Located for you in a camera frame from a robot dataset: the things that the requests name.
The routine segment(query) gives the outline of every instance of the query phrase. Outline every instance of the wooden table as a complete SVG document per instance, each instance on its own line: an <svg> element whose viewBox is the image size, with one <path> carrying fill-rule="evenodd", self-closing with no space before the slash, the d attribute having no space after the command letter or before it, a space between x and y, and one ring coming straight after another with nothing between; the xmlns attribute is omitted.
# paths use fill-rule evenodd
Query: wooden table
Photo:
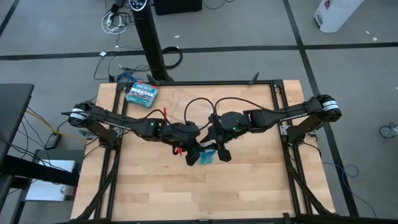
<svg viewBox="0 0 398 224"><path fill-rule="evenodd" d="M300 82L285 80L285 92L289 105L304 101ZM96 104L112 110L116 84L102 84ZM224 86L162 86L151 109L128 104L127 115L141 118L153 109L168 108L168 114L182 119L183 107L196 97L209 98L212 102L227 96L249 99L263 107L274 109L269 85ZM119 102L119 112L123 98ZM242 101L223 101L219 114L228 111L256 109ZM188 110L188 120L203 124L209 116L210 106L196 101ZM202 131L199 140L206 134ZM307 137L309 144L317 145ZM87 148L91 151L98 144ZM227 218L275 218L288 212L294 216L279 129L261 134L245 134L226 145L232 160L221 162L215 155L210 165L193 167L184 157L173 156L172 149L159 142L144 141L133 133L123 137L121 159L113 208L113 221L133 220L197 220ZM310 146L299 147L308 187L319 201L334 212L331 195L317 150ZM104 149L99 148L84 160L80 181L73 205L72 218L90 203L98 189ZM302 194L298 188L300 207L304 210ZM103 216L107 204L103 200Z"/></svg>

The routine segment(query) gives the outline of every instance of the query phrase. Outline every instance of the white cable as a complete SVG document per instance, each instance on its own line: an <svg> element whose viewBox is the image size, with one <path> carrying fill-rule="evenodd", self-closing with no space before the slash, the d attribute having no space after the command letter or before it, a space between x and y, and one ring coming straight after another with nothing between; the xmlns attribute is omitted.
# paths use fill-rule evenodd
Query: white cable
<svg viewBox="0 0 398 224"><path fill-rule="evenodd" d="M108 31L105 30L105 27L104 27L104 20L105 20L108 16L111 16L111 12L107 12L107 13L105 14L105 16L102 17L102 20L101 20L101 27L102 27L102 30L105 32L105 34L119 35L119 34L124 33L124 32L127 30L127 24L123 24L122 17L121 17L120 15L119 15L119 25L118 25L118 26L114 26L113 28L111 28L113 25L110 25L110 26L109 26L109 25L106 25L106 28L108 29ZM124 30L122 30L122 31L120 31L120 32L117 32L121 27L124 27Z"/></svg>

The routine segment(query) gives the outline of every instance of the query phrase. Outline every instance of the black metal frame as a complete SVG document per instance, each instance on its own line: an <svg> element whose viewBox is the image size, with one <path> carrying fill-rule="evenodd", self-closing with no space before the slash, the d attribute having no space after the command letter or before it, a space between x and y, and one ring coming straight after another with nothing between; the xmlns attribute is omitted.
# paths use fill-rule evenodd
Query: black metal frame
<svg viewBox="0 0 398 224"><path fill-rule="evenodd" d="M248 85L248 81L213 81L213 82L162 82L160 83L160 86L198 86L198 85ZM254 83L255 85L269 85L271 88L271 95L272 95L272 100L274 102L274 107L275 109L279 109L279 104L278 104L278 99L277 99L277 92L276 88L280 90L281 94L281 100L283 107L288 106L287 98L286 98L286 92L284 89L284 84L283 80L259 80ZM114 97L114 105L113 105L113 112L118 111L118 104L119 104L119 97L121 94L121 90L125 89L126 92L129 91L129 89L132 87L132 83L118 83L116 87L116 94ZM127 112L127 101L124 99L123 101L123 108L122 108L122 115L126 115ZM287 145L287 140L284 136L280 135L280 140L282 143L282 149L284 152L284 158L286 160L290 160L289 156L289 147ZM110 150L106 149L105 154L104 154L104 164L103 168L101 171L101 179L99 185L102 185L103 180L105 179L107 173L108 173L108 164L110 160ZM299 150L297 147L294 147L294 156L295 156L295 163L297 166L298 170L298 175L299 177L304 181L305 183L305 176L303 172L303 167L302 167L302 162L299 154ZM120 159L120 148L116 150L115 157L114 157L114 163L119 164L119 159ZM112 211L113 211L113 204L114 204L114 195L116 191L116 182L117 182L117 174L118 170L116 170L116 175L115 178L113 179L110 190L109 190L109 200L107 204L107 209L106 209L106 218L111 220L112 219ZM290 193L292 194L292 204L294 208L295 215L300 215L301 213L301 208L299 204L299 198L297 196L297 189L295 186L295 180L292 175L287 170L288 178L289 178L289 187L290 187ZM312 207L310 204L309 199L306 197L306 195L303 193L303 198L305 202L305 209L308 214L312 214ZM94 218L99 218L100 213L101 213L101 204L102 201L97 205L96 210L95 210L95 217ZM228 219L228 220L212 220L212 223L288 223L290 220L289 214L281 214L284 217L282 218L252 218L252 219ZM120 223L120 224L125 224L125 223L208 223L209 221L206 222L206 220L175 220L175 221L148 221L148 222L141 222L141 221L131 221L131 222L112 222L112 223Z"/></svg>

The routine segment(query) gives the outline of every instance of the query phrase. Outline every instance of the floor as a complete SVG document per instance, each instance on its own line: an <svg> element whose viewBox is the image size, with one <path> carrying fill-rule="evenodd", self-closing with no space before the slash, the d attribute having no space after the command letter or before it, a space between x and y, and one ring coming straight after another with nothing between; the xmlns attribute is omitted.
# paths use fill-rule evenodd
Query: floor
<svg viewBox="0 0 398 224"><path fill-rule="evenodd" d="M220 0L205 1L216 7ZM109 8L114 0L105 2ZM300 80L307 99L317 87L333 96L343 112L343 117L331 124L338 152L344 164L355 164L361 173L349 178L353 192L374 208L377 217L398 218L397 139L384 139L378 133L381 125L397 121L398 2L365 0L335 34L317 29L312 16L319 2L236 0L217 10L203 8L200 12L155 16L163 47L191 49L169 74L178 81L248 80L260 72L263 80ZM13 5L16 8L9 18ZM5 23L0 27L0 82L33 83L30 107L57 126L65 120L60 112L94 97L99 84L106 81L93 79L99 60L93 52L130 50L115 49L117 37L102 31L100 19L105 12L104 1L99 0L0 0L0 23L9 19L4 30L1 27ZM140 46L135 27L128 27L119 45ZM288 46L288 50L261 46ZM52 54L53 58L35 59L43 58L43 54ZM135 67L146 62L143 55L132 54L116 57L111 74L120 73L119 63ZM24 60L13 60L21 55ZM309 63L302 59L305 55ZM106 57L99 66L97 77L107 77L109 59ZM166 63L174 60L176 55L165 56ZM146 73L136 76L144 78ZM33 117L27 119L46 140L50 131ZM78 134L68 125L62 131ZM318 145L323 161L333 162L331 133L327 132L328 136L322 129L318 132ZM35 138L32 131L29 135ZM18 134L14 144L24 147L24 136ZM82 142L73 139L62 139L60 145L62 149L82 147ZM38 148L30 142L29 150ZM349 215L336 169L325 164L325 172L336 211ZM18 195L8 196L1 223L10 222ZM355 202L360 216L374 216L360 199L355 198ZM71 209L70 202L29 202L20 223L65 222Z"/></svg>

